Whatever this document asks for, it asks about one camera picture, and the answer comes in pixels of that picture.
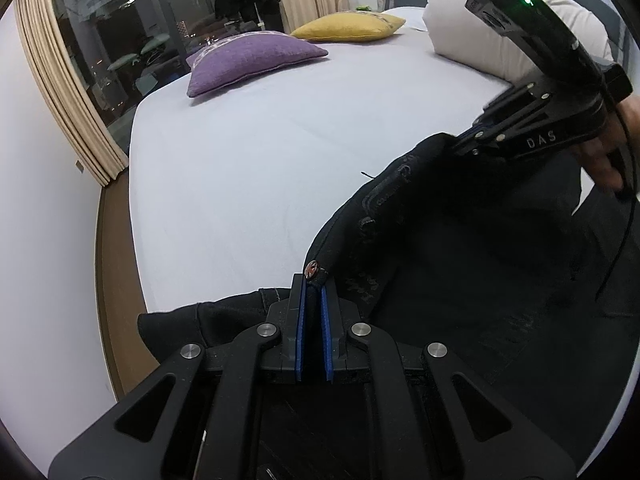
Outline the right hand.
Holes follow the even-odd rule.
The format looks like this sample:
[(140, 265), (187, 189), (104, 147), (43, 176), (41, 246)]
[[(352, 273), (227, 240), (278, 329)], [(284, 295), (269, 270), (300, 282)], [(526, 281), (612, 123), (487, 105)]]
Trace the right hand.
[(624, 186), (623, 177), (612, 167), (608, 154), (627, 144), (639, 156), (638, 94), (632, 94), (618, 103), (616, 110), (620, 113), (620, 118), (615, 113), (608, 116), (600, 136), (570, 148), (578, 164), (589, 174), (594, 184), (605, 192), (619, 191)]

